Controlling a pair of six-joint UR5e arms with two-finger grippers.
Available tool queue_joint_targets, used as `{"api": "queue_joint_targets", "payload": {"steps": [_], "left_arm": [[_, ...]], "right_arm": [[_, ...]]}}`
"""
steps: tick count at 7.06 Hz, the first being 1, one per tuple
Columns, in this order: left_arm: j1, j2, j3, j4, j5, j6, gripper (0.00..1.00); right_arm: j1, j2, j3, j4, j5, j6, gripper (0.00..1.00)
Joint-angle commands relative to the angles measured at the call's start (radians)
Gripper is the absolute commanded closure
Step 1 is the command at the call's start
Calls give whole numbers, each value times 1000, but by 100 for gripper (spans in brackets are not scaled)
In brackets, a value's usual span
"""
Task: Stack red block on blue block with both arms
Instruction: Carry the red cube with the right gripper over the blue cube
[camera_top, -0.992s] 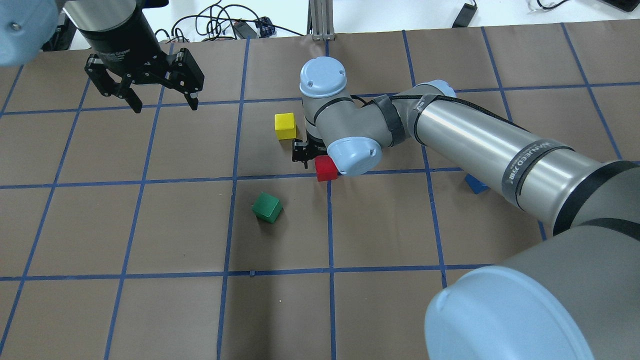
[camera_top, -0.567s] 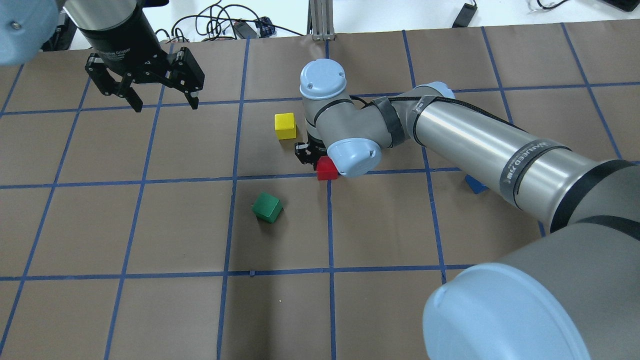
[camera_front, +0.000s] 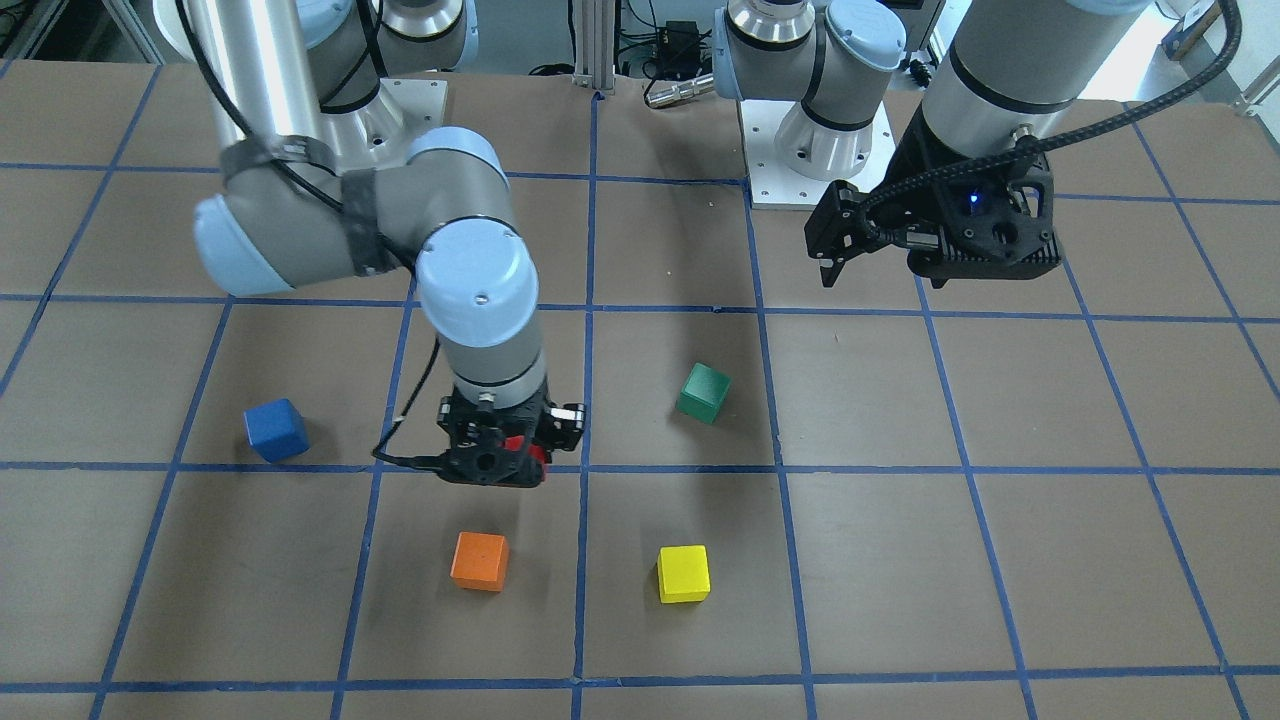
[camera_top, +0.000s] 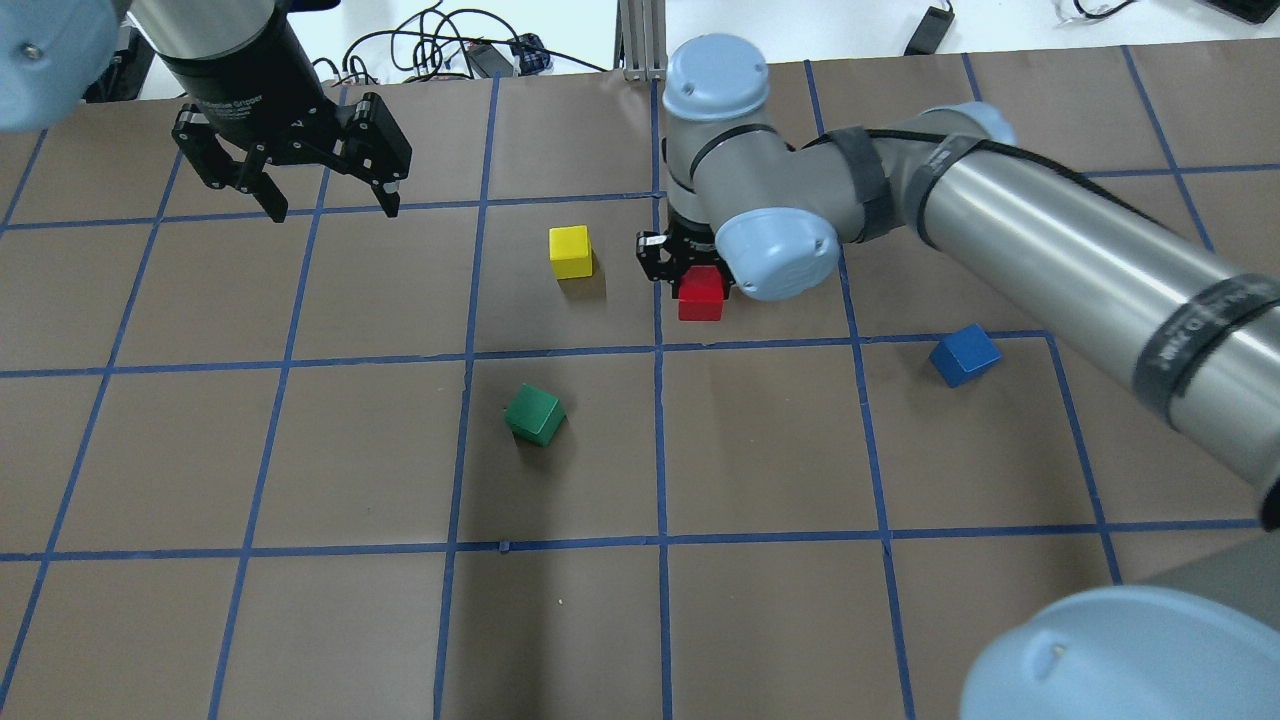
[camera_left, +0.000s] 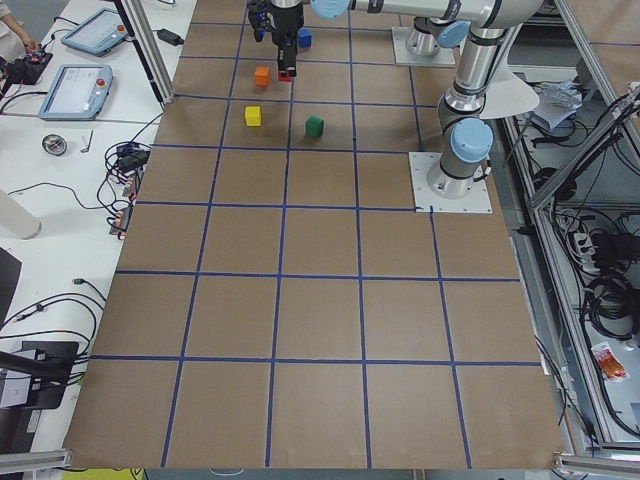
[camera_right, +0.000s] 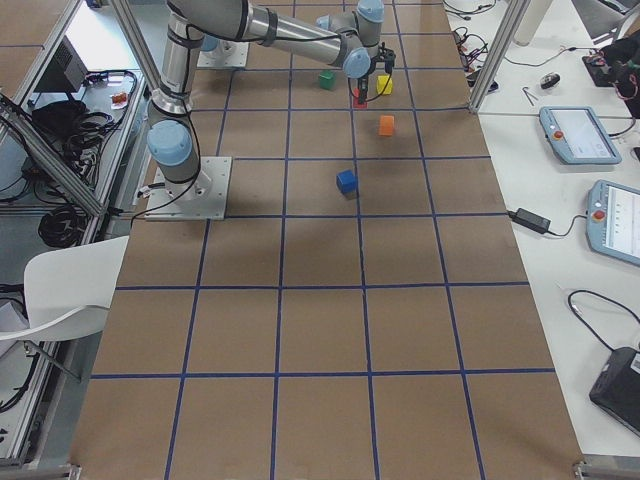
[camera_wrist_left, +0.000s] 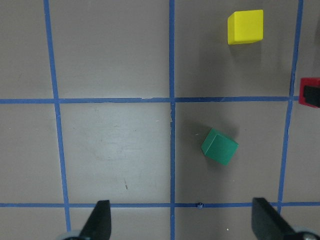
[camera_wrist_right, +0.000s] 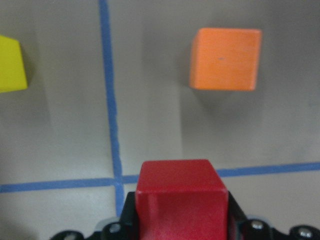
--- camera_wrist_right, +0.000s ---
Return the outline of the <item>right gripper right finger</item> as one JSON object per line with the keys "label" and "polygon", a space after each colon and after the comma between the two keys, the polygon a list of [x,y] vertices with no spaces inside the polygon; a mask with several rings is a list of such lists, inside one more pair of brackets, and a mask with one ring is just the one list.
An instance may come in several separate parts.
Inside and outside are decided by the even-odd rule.
{"label": "right gripper right finger", "polygon": [[248,220],[232,193],[228,192],[227,240],[242,240],[243,224]]}

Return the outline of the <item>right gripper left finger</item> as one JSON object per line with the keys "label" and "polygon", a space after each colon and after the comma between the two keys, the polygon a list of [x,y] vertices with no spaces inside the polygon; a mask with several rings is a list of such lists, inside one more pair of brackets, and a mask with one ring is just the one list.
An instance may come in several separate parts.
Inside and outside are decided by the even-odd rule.
{"label": "right gripper left finger", "polygon": [[127,193],[119,222],[127,240],[140,239],[140,219],[136,210],[134,191]]}

